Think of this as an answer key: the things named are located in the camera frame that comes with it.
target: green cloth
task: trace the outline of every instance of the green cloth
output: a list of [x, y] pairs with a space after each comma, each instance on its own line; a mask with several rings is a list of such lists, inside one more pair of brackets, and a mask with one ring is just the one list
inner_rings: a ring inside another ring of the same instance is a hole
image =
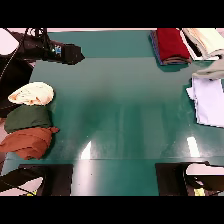
[[51, 126], [47, 108], [37, 105], [22, 105], [9, 113], [5, 121], [5, 131], [7, 133], [25, 128], [49, 128]]

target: green table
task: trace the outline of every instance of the green table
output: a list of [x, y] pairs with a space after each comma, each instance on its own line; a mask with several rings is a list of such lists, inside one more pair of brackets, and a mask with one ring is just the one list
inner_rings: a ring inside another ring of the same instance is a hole
[[[198, 125], [186, 93], [191, 74], [210, 62], [160, 66], [148, 35], [51, 33], [81, 46], [86, 59], [74, 66], [37, 63], [31, 82], [54, 88], [48, 108], [60, 132], [39, 161], [9, 153], [2, 173], [20, 163], [73, 163], [72, 195], [158, 195], [157, 162], [224, 165], [224, 130]], [[192, 157], [189, 137], [200, 158]]]

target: pile of clothes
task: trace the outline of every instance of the pile of clothes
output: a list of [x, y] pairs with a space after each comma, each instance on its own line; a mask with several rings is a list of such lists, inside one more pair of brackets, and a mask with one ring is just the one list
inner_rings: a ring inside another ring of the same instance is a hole
[[192, 87], [188, 96], [194, 100], [198, 124], [224, 128], [224, 59], [213, 62], [208, 68], [192, 74]]
[[45, 154], [52, 134], [59, 131], [52, 126], [45, 106], [53, 96], [51, 86], [34, 82], [8, 97], [9, 101], [22, 105], [6, 118], [4, 128], [9, 135], [0, 144], [0, 152], [15, 152], [25, 160], [40, 159]]
[[191, 63], [186, 45], [176, 28], [158, 28], [150, 33], [156, 57], [161, 65]]
[[224, 38], [215, 28], [183, 28], [181, 36], [193, 60], [218, 60], [224, 55]]

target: white cloth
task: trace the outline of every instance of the white cloth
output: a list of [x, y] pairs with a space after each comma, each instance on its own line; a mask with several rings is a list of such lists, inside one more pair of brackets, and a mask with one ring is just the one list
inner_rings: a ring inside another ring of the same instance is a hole
[[216, 60], [219, 60], [219, 57], [218, 56], [215, 56], [215, 57], [211, 57], [211, 58], [207, 58], [207, 59], [203, 59], [203, 57], [198, 57], [193, 49], [189, 46], [189, 44], [187, 43], [187, 40], [183, 34], [183, 31], [180, 31], [180, 36], [183, 40], [183, 43], [185, 44], [185, 46], [187, 47], [190, 55], [191, 55], [191, 58], [194, 60], [194, 61], [202, 61], [202, 60], [207, 60], [207, 61], [216, 61]]
[[8, 99], [16, 104], [46, 105], [53, 97], [54, 91], [51, 86], [43, 82], [33, 82], [13, 92]]
[[203, 59], [224, 55], [224, 38], [215, 28], [183, 28], [183, 32], [201, 51]]
[[224, 128], [224, 93], [221, 80], [192, 78], [192, 87], [187, 88], [195, 102], [198, 124]]

